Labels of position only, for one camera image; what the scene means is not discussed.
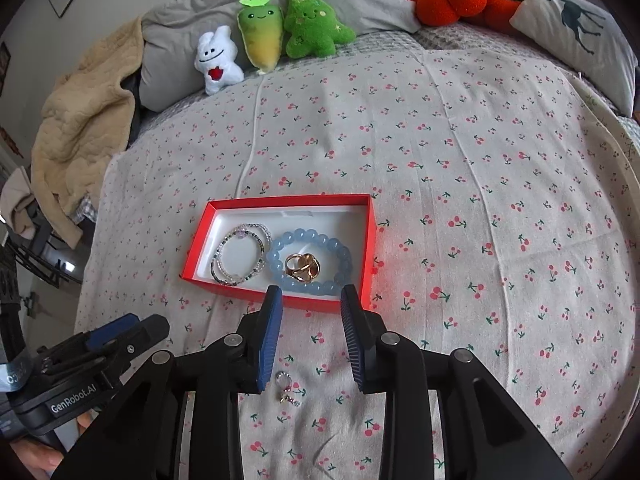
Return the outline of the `operator hand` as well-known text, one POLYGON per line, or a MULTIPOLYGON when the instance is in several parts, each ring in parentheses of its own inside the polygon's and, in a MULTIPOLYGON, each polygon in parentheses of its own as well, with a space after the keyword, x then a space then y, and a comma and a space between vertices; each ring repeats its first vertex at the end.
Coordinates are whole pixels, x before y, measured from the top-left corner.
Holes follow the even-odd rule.
MULTIPOLYGON (((91 410, 79 415, 74 422, 66 422, 54 430, 64 450, 68 452, 96 418, 91 410)), ((36 479, 49 479, 61 463, 63 453, 37 440, 24 437, 10 443, 13 452, 36 479)))

